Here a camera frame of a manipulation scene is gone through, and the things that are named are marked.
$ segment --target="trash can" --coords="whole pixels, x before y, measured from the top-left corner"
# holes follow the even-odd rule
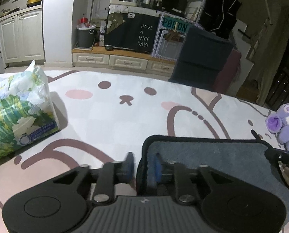
[[[78,46],[79,47],[92,47],[95,42],[96,34],[94,29],[83,28],[77,29],[78,32]]]

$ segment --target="drawer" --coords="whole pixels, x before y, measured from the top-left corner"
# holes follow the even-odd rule
[[[90,53],[74,53],[74,63],[89,63],[89,64],[109,64],[109,55],[106,54],[90,54]]]
[[[125,67],[130,69],[145,70],[148,60],[131,58],[126,56],[110,55],[109,65],[114,67]]]
[[[149,61],[148,69],[159,73],[172,74],[174,67],[175,65],[164,62]]]

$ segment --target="purple plush toy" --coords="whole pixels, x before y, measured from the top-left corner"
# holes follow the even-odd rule
[[[289,151],[289,103],[280,106],[275,114],[266,119],[266,126],[271,133],[278,133],[278,142],[286,144]]]

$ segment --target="tiled floor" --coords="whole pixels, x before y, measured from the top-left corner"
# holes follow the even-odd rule
[[[8,67],[4,71],[6,73],[19,73],[23,72],[27,69],[28,66],[18,66],[18,67]],[[169,77],[161,76],[161,75],[155,75],[155,74],[142,74],[142,73],[135,73],[135,72],[129,72],[129,71],[121,71],[121,70],[113,70],[113,69],[107,69],[107,68],[94,68],[94,67],[81,67],[81,66],[75,66],[72,68],[68,67],[45,67],[41,66],[43,70],[76,70],[76,71],[94,71],[94,72],[100,72],[100,73],[109,73],[109,74],[123,74],[123,75],[135,75],[135,76],[141,76],[141,77],[147,77],[152,79],[158,79],[167,81]]]

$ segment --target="floral tissue package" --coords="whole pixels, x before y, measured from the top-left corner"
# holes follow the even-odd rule
[[[22,73],[0,77],[0,158],[58,130],[48,79],[35,61]]]

